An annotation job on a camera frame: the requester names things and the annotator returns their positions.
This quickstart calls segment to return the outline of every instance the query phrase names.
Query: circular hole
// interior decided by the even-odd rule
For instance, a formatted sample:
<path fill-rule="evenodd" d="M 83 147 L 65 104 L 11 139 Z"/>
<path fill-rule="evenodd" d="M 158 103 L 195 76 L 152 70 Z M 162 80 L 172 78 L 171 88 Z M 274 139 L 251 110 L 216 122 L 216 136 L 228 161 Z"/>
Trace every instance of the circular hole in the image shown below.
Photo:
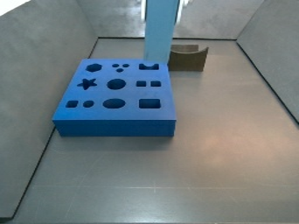
<path fill-rule="evenodd" d="M 127 85 L 126 81 L 120 79 L 111 80 L 107 83 L 107 87 L 114 90 L 123 88 L 126 85 Z"/>
<path fill-rule="evenodd" d="M 84 108 L 91 108 L 94 106 L 95 102 L 94 101 L 84 101 L 83 102 L 83 107 Z"/>
<path fill-rule="evenodd" d="M 108 99 L 103 102 L 103 106 L 107 109 L 120 109 L 126 106 L 126 101 L 122 99 Z"/>

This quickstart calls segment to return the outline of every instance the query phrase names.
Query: oval hole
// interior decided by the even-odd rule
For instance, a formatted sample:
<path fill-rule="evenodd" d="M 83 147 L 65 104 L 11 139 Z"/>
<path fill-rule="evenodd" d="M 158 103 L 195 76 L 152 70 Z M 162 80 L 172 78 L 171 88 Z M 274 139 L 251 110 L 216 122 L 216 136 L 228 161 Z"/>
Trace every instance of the oval hole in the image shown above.
<path fill-rule="evenodd" d="M 126 85 L 126 81 L 120 79 L 114 79 L 107 83 L 107 87 L 114 90 L 123 88 Z"/>
<path fill-rule="evenodd" d="M 108 99 L 103 102 L 103 106 L 107 109 L 120 109 L 126 106 L 126 101 L 122 99 Z"/>

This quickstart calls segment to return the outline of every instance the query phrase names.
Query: light blue pillar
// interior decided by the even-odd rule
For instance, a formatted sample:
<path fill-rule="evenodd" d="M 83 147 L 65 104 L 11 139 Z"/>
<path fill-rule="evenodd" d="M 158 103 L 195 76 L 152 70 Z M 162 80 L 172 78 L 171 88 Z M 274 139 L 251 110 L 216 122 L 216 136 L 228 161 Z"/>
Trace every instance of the light blue pillar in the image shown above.
<path fill-rule="evenodd" d="M 146 1 L 146 60 L 168 62 L 179 2 L 179 0 Z"/>

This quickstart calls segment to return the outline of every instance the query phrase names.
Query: small circle hole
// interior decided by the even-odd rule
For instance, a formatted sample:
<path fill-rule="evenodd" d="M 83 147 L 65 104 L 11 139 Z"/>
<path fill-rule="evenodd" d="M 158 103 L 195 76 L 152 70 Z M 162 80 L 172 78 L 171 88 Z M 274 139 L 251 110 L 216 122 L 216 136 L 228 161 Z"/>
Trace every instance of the small circle hole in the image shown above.
<path fill-rule="evenodd" d="M 94 106 L 95 102 L 94 101 L 84 101 L 83 102 L 83 107 L 84 108 L 91 108 Z"/>

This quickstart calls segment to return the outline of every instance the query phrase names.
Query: hexagonal hole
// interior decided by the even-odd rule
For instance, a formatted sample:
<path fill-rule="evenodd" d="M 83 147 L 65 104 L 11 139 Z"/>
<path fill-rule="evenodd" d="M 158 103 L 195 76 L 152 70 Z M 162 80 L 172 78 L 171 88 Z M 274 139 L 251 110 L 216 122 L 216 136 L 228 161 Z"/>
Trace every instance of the hexagonal hole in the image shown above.
<path fill-rule="evenodd" d="M 87 71 L 90 71 L 91 73 L 95 73 L 100 69 L 102 69 L 102 65 L 100 64 L 92 64 L 92 65 L 87 66 Z"/>
<path fill-rule="evenodd" d="M 127 85 L 124 80 L 114 79 L 107 83 L 107 87 L 114 90 L 119 90 Z"/>
<path fill-rule="evenodd" d="M 103 102 L 107 109 L 120 109 L 126 106 L 127 102 L 122 99 L 108 99 Z"/>

